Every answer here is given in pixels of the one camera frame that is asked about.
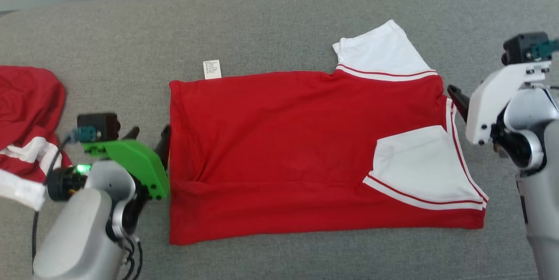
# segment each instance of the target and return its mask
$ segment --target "red and white clothing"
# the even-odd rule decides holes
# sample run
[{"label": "red and white clothing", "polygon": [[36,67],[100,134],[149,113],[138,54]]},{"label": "red and white clothing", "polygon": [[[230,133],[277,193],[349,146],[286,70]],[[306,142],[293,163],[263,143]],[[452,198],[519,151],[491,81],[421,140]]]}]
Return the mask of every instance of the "red and white clothing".
[{"label": "red and white clothing", "polygon": [[[385,54],[372,53],[381,63],[362,57],[386,39],[377,46]],[[405,33],[389,21],[334,49],[341,63],[332,74],[170,83],[172,244],[483,227],[487,196],[463,161],[455,107]]]},{"label": "red and white clothing", "polygon": [[[42,207],[65,98],[64,86],[47,69],[0,66],[0,197]],[[61,162],[58,156],[55,167]]]}]

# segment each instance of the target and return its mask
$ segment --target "green plastic bracket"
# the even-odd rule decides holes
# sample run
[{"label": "green plastic bracket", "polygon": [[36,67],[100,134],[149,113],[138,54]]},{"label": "green plastic bracket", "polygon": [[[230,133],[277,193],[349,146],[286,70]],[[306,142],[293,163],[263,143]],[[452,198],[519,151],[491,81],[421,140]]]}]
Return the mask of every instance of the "green plastic bracket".
[{"label": "green plastic bracket", "polygon": [[86,153],[93,157],[114,160],[146,185],[152,198],[166,198],[170,190],[169,179],[157,153],[134,139],[106,142],[82,142]]}]

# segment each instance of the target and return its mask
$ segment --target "red stripe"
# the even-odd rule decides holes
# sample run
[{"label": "red stripe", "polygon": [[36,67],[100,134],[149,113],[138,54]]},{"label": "red stripe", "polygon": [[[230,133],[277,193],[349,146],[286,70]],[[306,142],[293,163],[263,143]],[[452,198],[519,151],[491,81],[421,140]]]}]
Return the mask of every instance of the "red stripe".
[{"label": "red stripe", "polygon": [[385,75],[385,76],[392,76],[392,77],[413,77],[413,76],[421,75],[423,73],[437,73],[434,70],[426,70],[426,71],[422,71],[421,73],[411,73],[411,74],[408,74],[408,75],[397,75],[395,73],[380,73],[380,72],[377,72],[377,71],[361,71],[361,70],[353,69],[351,67],[347,67],[344,64],[338,64],[338,66],[345,67],[349,70],[355,71],[356,73],[366,73],[366,74],[370,74],[370,75]]},{"label": "red stripe", "polygon": [[466,176],[466,178],[468,179],[468,182],[470,185],[472,185],[472,187],[475,189],[475,191],[477,192],[477,194],[485,201],[487,202],[487,200],[485,199],[485,197],[483,196],[483,194],[480,193],[479,190],[477,190],[476,186],[472,183],[472,181],[469,179],[468,173],[466,172],[466,167],[465,167],[465,163],[464,160],[462,158],[462,155],[460,154],[460,149],[459,149],[459,145],[458,145],[458,141],[456,141],[456,134],[455,134],[455,123],[454,123],[454,118],[452,117],[452,113],[453,113],[453,107],[454,107],[454,101],[451,102],[451,125],[452,125],[452,139],[454,140],[455,143],[455,148],[456,148],[456,153],[458,154],[458,158],[460,160],[460,165],[462,165],[462,170],[464,171],[464,175]]},{"label": "red stripe", "polygon": [[414,200],[418,200],[418,201],[425,202],[425,203],[431,203],[431,204],[451,204],[451,203],[477,203],[477,204],[483,204],[483,202],[480,202],[480,201],[473,201],[473,200],[456,200],[456,201],[451,201],[451,202],[432,202],[432,201],[422,200],[422,199],[417,198],[417,197],[415,197],[415,196],[408,195],[408,194],[406,194],[406,193],[400,192],[399,190],[390,187],[389,185],[387,185],[387,184],[381,182],[379,179],[376,179],[376,178],[374,178],[373,176],[371,176],[371,175],[369,175],[369,174],[367,174],[367,176],[368,176],[369,178],[373,179],[375,182],[377,182],[377,183],[383,185],[384,187],[389,188],[389,189],[393,190],[394,192],[399,193],[400,195],[403,195],[403,196],[406,196],[406,197],[409,197],[409,198],[413,198]]}]

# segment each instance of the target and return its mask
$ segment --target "red fabric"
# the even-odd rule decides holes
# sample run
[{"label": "red fabric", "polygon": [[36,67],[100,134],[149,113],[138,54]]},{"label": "red fabric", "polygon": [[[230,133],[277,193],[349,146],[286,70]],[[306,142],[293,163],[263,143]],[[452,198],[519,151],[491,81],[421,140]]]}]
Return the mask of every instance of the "red fabric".
[{"label": "red fabric", "polygon": [[172,81],[170,242],[359,228],[482,228],[362,183],[377,139],[446,125],[439,76],[297,71]]},{"label": "red fabric", "polygon": [[[35,137],[58,146],[54,130],[65,98],[64,86],[47,69],[0,66],[0,149],[24,147]],[[36,182],[45,178],[37,161],[0,154],[0,168]]]}]

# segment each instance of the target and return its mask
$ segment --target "clothing tag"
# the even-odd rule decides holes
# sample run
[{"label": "clothing tag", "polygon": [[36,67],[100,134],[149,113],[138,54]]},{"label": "clothing tag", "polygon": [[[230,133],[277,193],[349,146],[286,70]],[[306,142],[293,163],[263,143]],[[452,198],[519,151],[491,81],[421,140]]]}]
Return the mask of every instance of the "clothing tag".
[{"label": "clothing tag", "polygon": [[219,59],[204,62],[204,78],[216,79],[221,78],[221,68],[219,67]]}]

